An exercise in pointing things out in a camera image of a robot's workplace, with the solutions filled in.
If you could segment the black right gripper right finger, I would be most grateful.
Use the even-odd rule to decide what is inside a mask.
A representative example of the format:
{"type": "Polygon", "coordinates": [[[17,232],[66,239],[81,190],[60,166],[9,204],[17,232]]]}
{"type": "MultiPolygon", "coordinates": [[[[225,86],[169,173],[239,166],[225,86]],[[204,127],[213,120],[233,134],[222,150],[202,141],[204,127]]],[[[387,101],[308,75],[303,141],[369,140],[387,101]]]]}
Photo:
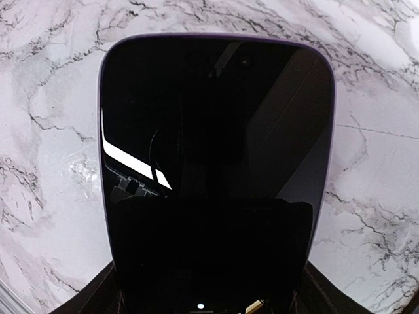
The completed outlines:
{"type": "Polygon", "coordinates": [[[300,314],[369,314],[328,280],[313,264],[307,262],[294,301],[294,313],[300,314]]]}

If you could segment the black smartphone dark screen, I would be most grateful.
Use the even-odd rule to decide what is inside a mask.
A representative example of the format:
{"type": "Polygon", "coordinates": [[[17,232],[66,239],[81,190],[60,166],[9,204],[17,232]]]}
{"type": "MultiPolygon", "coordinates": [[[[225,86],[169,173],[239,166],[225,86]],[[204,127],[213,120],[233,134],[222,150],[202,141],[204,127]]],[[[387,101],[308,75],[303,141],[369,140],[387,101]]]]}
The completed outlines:
{"type": "Polygon", "coordinates": [[[128,37],[100,69],[107,232],[127,313],[289,313],[331,155],[335,78],[305,44],[128,37]]]}

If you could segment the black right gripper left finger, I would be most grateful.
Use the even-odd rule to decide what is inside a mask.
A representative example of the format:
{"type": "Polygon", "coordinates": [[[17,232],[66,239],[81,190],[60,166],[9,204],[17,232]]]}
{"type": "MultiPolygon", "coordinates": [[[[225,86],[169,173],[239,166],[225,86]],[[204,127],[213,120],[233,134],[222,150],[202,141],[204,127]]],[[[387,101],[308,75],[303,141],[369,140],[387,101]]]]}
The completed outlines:
{"type": "Polygon", "coordinates": [[[51,314],[121,313],[121,293],[117,273],[110,262],[79,293],[51,314]]]}

